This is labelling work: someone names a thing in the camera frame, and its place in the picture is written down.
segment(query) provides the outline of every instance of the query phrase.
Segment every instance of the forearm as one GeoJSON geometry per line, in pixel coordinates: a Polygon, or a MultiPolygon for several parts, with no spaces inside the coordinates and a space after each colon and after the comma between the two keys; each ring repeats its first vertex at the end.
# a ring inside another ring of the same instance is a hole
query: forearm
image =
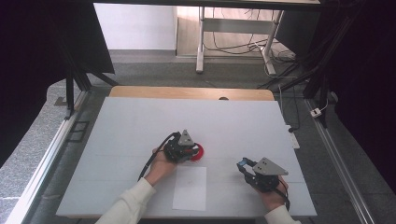
{"type": "Polygon", "coordinates": [[[279,206],[264,216],[268,224],[301,224],[300,221],[294,221],[285,205],[279,206]]]}
{"type": "Polygon", "coordinates": [[[133,188],[123,192],[96,223],[137,223],[146,211],[147,203],[154,193],[155,189],[150,183],[145,178],[141,178],[133,188]]]}

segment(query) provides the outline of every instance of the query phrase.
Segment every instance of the hand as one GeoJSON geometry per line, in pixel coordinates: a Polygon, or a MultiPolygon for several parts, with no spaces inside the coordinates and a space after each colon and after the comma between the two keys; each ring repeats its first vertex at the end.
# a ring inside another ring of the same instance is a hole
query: hand
{"type": "MultiPolygon", "coordinates": [[[[155,153],[156,150],[157,148],[152,149],[152,153],[155,153]]],[[[157,153],[154,161],[152,161],[145,179],[154,187],[161,179],[172,174],[176,167],[177,164],[166,159],[165,153],[161,150],[157,153]]]]}
{"type": "MultiPolygon", "coordinates": [[[[286,194],[286,190],[288,187],[289,185],[285,182],[282,176],[279,176],[279,185],[276,188],[279,189],[282,193],[286,194]]],[[[262,198],[262,204],[264,204],[264,207],[267,209],[268,212],[271,212],[272,210],[285,204],[284,199],[274,191],[265,192],[265,193],[262,193],[257,189],[256,191],[259,193],[260,197],[262,198]]]]}

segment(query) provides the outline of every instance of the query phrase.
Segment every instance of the white table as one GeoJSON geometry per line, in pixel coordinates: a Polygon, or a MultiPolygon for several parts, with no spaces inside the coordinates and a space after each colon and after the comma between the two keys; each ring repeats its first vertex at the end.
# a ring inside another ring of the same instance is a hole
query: white table
{"type": "Polygon", "coordinates": [[[267,157],[288,170],[290,213],[316,215],[277,102],[118,97],[106,98],[56,214],[101,216],[137,181],[151,150],[183,129],[205,148],[200,161],[182,164],[207,169],[205,211],[172,209],[172,175],[156,187],[145,217],[262,217],[257,193],[236,167],[243,157],[267,157]]]}

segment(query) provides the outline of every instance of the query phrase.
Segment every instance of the red ball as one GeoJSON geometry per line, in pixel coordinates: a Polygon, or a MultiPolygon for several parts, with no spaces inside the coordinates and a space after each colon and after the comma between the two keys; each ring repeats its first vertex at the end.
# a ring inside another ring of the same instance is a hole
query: red ball
{"type": "Polygon", "coordinates": [[[196,143],[196,145],[198,146],[199,151],[195,156],[193,156],[191,158],[191,161],[198,161],[204,156],[204,148],[201,145],[199,145],[198,143],[196,143]]]}

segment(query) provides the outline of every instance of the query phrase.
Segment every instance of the black curtain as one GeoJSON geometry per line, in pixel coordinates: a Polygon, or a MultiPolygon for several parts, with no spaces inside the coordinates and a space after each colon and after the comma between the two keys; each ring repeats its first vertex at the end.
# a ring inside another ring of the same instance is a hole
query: black curtain
{"type": "Polygon", "coordinates": [[[396,192],[396,14],[366,1],[334,53],[328,74],[339,119],[396,192]]]}
{"type": "Polygon", "coordinates": [[[48,87],[75,60],[114,73],[93,4],[6,1],[0,6],[0,166],[29,130],[48,87]]]}

